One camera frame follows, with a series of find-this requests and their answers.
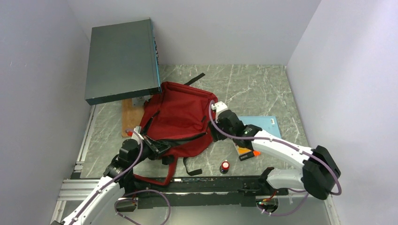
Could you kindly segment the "red backpack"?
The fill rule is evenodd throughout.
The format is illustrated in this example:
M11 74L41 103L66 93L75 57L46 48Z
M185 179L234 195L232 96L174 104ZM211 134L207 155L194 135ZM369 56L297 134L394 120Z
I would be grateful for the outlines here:
M204 76L201 73L185 84L163 82L161 93L145 102L141 135L166 145L166 152L152 158L162 160L168 166L168 174L163 181L140 175L135 175L136 179L166 186L175 174L179 158L198 156L213 142L208 109L210 102L218 98L212 92L192 87Z

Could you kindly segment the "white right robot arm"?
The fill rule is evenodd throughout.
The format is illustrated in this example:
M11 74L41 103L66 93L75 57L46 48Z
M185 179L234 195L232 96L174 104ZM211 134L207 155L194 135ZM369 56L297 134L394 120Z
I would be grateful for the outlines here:
M259 181L259 190L269 195L276 189L302 189L313 197L325 200L329 195L341 195L341 171L327 148L301 146L278 138L249 124L245 125L228 108L208 109L213 140L231 139L234 144L251 151L259 151L279 158L293 170L266 169Z

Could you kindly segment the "light blue book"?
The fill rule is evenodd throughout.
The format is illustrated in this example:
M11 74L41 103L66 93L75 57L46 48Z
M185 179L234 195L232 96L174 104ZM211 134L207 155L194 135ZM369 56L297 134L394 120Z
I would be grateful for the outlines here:
M282 138L276 116L239 116L238 118L245 125L253 124L262 128L273 136Z

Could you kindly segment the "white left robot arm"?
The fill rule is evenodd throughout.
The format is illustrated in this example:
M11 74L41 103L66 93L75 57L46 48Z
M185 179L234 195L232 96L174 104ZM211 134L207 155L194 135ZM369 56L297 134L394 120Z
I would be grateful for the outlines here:
M138 134L135 134L135 136L123 142L119 154L109 165L97 186L83 202L62 221L54 220L51 224L98 225L102 212L109 206L113 206L117 216L137 224L131 218L120 213L116 207L119 202L134 200L133 198L128 198L128 196L144 192L157 193L166 201L168 213L162 224L164 225L168 221L171 215L171 205L163 193L152 189L135 190L133 167L148 158L153 152L142 137Z

